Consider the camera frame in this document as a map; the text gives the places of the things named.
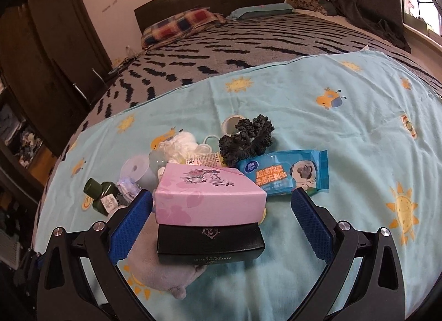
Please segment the blue gripper pad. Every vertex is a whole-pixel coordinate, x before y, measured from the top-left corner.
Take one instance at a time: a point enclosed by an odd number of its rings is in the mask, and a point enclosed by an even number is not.
[[[308,195],[295,189],[292,193],[291,205],[317,258],[330,265],[334,257],[333,238],[310,203]]]
[[[108,256],[113,265],[129,254],[133,243],[152,212],[153,198],[147,190],[141,190],[132,201],[132,207],[114,230],[109,242]]]

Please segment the green bottle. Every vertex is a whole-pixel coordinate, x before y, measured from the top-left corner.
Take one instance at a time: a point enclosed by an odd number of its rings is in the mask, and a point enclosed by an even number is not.
[[[119,206],[120,203],[118,201],[122,199],[117,186],[111,181],[105,181],[100,184],[98,181],[90,178],[83,191],[94,199],[92,207],[104,216],[109,215],[108,210],[114,209],[115,203]]]

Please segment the pug dog picture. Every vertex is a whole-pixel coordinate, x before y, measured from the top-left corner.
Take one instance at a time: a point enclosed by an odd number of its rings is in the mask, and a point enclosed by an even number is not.
[[[296,187],[304,190],[316,189],[317,167],[311,160],[301,160],[290,168],[290,175],[296,181]]]

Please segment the pink box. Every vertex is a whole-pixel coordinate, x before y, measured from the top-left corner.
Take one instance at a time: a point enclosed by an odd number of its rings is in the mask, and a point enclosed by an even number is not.
[[[180,226],[259,222],[267,193],[239,170],[168,163],[155,192],[156,221]]]

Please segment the plush toy ear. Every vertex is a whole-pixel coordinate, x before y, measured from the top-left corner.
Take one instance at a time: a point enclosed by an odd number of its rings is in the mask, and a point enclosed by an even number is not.
[[[186,288],[183,285],[173,287],[169,290],[172,296],[178,300],[184,300],[186,298]]]

